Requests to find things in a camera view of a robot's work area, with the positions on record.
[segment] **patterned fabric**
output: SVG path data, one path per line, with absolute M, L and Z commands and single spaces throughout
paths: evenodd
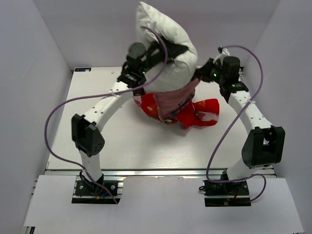
M 190 126 L 213 126 L 218 122 L 219 102 L 208 99 L 193 103 L 195 79 L 180 90 L 134 96 L 136 104 L 151 118 L 166 124 L 180 122 L 184 129 Z

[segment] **pillow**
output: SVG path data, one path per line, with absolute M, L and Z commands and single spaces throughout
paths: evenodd
M 148 48 L 151 42 L 157 38 L 148 30 L 141 29 L 141 26 L 147 26 L 156 31 L 158 35 L 164 36 L 168 41 L 186 45 L 189 48 L 184 54 L 177 56 L 173 63 L 168 64 L 158 79 L 145 86 L 145 92 L 168 92 L 186 86 L 195 72 L 197 51 L 185 30 L 173 19 L 144 2 L 139 2 L 136 10 L 136 36 L 137 41 L 142 42 L 145 48 Z M 163 63 L 160 63 L 147 72 L 145 74 L 146 80 L 153 79 L 162 66 Z

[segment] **pink cloth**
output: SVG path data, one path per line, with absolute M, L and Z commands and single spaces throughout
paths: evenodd
M 183 106 L 192 101 L 195 94 L 195 87 L 200 83 L 199 79 L 194 79 L 182 89 L 155 93 L 155 99 L 159 107 L 158 114 L 161 119 L 175 119 L 173 112 L 183 109 Z

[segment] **gray wall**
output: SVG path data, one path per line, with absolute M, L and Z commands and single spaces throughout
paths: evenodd
M 0 31 L 0 233 L 18 234 L 48 159 L 44 122 L 71 74 L 32 0 L 1 0 Z
M 255 49 L 265 75 L 257 105 L 286 130 L 283 159 L 275 169 L 286 178 L 308 234 L 312 233 L 311 43 L 312 1 L 282 0 Z M 253 91 L 259 84 L 253 59 L 247 62 L 245 81 L 253 84 Z
M 138 0 L 34 0 L 60 51 L 75 66 L 121 66 L 135 36 Z M 199 52 L 218 46 L 254 49 L 279 0 L 146 0 L 177 21 Z M 237 51 L 245 64 L 249 55 Z

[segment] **red garment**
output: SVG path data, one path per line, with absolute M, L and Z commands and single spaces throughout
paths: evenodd
M 183 108 L 175 111 L 170 118 L 163 119 L 157 104 L 157 94 L 145 94 L 134 96 L 136 104 L 147 114 L 160 122 L 174 124 L 180 122 L 184 129 L 190 126 L 213 126 L 218 122 L 219 102 L 217 99 L 208 99 L 199 102 L 192 102 L 194 93 L 191 94 L 190 100 L 184 103 Z

